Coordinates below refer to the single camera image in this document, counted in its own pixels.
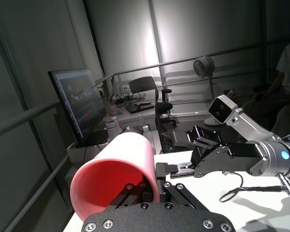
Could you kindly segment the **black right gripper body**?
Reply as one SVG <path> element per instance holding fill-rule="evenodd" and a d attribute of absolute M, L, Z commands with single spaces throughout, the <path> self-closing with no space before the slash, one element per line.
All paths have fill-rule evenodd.
<path fill-rule="evenodd" d="M 217 144 L 201 153 L 194 149 L 191 162 L 194 177 L 201 178 L 216 171 L 247 172 L 262 159 L 255 144 L 228 143 Z"/>

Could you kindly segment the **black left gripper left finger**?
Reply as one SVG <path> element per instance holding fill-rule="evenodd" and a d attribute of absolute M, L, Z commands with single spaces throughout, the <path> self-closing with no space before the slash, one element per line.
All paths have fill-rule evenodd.
<path fill-rule="evenodd" d="M 109 203 L 110 208 L 123 208 L 140 203 L 158 203 L 159 195 L 150 182 L 127 183 Z"/>

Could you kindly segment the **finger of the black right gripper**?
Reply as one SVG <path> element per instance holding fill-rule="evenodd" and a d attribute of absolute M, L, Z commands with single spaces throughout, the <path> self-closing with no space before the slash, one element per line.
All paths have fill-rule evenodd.
<path fill-rule="evenodd" d="M 212 148 L 222 143 L 222 138 L 218 132 L 194 126 L 185 132 L 189 144 L 202 148 Z"/>
<path fill-rule="evenodd" d="M 195 169 L 189 168 L 189 163 L 167 164 L 158 162 L 155 165 L 156 179 L 166 179 L 169 175 L 171 179 L 193 176 Z"/>

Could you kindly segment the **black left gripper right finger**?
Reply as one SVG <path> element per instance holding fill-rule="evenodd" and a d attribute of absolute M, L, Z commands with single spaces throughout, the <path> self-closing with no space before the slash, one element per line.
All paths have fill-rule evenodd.
<path fill-rule="evenodd" d="M 157 180 L 156 183 L 160 194 L 160 202 L 175 203 L 200 210 L 205 209 L 205 206 L 185 187 L 184 184 L 178 183 L 173 185 L 165 180 Z"/>

